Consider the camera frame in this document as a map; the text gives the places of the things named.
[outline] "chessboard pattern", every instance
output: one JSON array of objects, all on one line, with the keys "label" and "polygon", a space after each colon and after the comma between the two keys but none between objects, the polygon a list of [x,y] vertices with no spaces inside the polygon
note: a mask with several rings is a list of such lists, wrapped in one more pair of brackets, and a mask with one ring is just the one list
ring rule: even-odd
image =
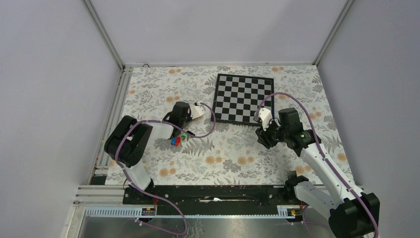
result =
[{"label": "chessboard pattern", "polygon": [[[254,121],[255,112],[273,92],[272,78],[218,74],[213,101],[216,122],[260,126]],[[273,98],[265,101],[264,106],[274,112]]]}]

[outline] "floral tablecloth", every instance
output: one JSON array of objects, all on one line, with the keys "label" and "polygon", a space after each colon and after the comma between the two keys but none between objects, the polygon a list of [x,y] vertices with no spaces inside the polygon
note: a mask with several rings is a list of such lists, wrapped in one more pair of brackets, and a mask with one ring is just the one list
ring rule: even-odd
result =
[{"label": "floral tablecloth", "polygon": [[[206,66],[134,68],[122,115],[137,119],[162,119],[177,101],[202,101],[212,106],[218,73],[274,78],[275,92],[295,96],[310,112],[315,129],[328,152],[353,180],[340,136],[315,66]],[[295,107],[304,129],[309,122],[302,109],[286,96],[275,98],[275,115]],[[186,128],[196,135],[212,126],[210,112]],[[267,150],[257,143],[257,127],[217,123],[204,139],[183,141],[177,147],[169,140],[150,140],[142,161],[155,184],[284,184],[287,172],[296,170],[314,184],[322,184],[312,168],[284,144]],[[111,162],[105,184],[123,184],[121,168]]]}]

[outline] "white square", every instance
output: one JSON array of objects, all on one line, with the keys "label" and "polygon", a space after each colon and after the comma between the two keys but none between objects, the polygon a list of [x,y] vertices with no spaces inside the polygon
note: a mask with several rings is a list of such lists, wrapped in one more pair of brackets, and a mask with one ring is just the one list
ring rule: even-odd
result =
[{"label": "white square", "polygon": [[222,114],[222,116],[220,117],[221,120],[228,120],[229,119],[229,115],[228,114]]}]

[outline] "gray leaf print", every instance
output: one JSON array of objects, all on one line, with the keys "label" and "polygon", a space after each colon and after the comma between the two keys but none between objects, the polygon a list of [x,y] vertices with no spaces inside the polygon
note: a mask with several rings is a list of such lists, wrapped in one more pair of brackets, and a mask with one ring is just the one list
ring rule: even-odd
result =
[{"label": "gray leaf print", "polygon": [[210,76],[209,79],[207,79],[207,81],[204,83],[204,85],[213,86],[213,89],[214,89],[215,86],[216,86],[216,81],[217,81],[216,75],[212,75],[212,76]]},{"label": "gray leaf print", "polygon": [[204,94],[211,95],[214,94],[214,87],[207,87],[203,90]]},{"label": "gray leaf print", "polygon": [[327,128],[330,130],[337,130],[334,118],[332,116],[324,116],[324,122],[327,122]]},{"label": "gray leaf print", "polygon": [[338,137],[334,137],[334,136],[329,137],[326,135],[324,135],[323,137],[324,138],[322,140],[322,143],[325,145],[329,153],[331,152],[334,153],[337,148],[343,145],[341,141],[338,139]]},{"label": "gray leaf print", "polygon": [[223,161],[223,169],[226,172],[228,172],[230,170],[230,171],[232,171],[232,173],[236,173],[236,172],[240,171],[242,168],[239,165],[234,164],[232,162],[232,160],[225,160],[225,161]]},{"label": "gray leaf print", "polygon": [[320,93],[320,92],[322,92],[323,91],[323,86],[322,85],[315,85],[313,88],[312,88],[312,91],[315,91],[315,92],[317,92],[317,93]]},{"label": "gray leaf print", "polygon": [[230,67],[227,66],[221,66],[221,67],[217,67],[217,70],[221,70],[221,71],[229,71]]},{"label": "gray leaf print", "polygon": [[209,138],[202,140],[190,140],[189,143],[185,144],[185,148],[182,150],[182,153],[200,156],[200,154],[204,154],[211,149],[214,149],[214,145],[213,141],[209,141]]}]

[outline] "gray wall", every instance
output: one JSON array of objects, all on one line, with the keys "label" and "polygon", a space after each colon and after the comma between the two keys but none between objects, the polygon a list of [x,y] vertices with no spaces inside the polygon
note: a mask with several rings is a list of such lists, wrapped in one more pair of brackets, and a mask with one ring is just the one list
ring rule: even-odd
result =
[{"label": "gray wall", "polygon": [[125,63],[313,62],[346,0],[93,0]]},{"label": "gray wall", "polygon": [[80,0],[0,1],[0,237],[59,237],[118,71]]},{"label": "gray wall", "polygon": [[420,1],[356,1],[319,72],[381,237],[418,237]]}]

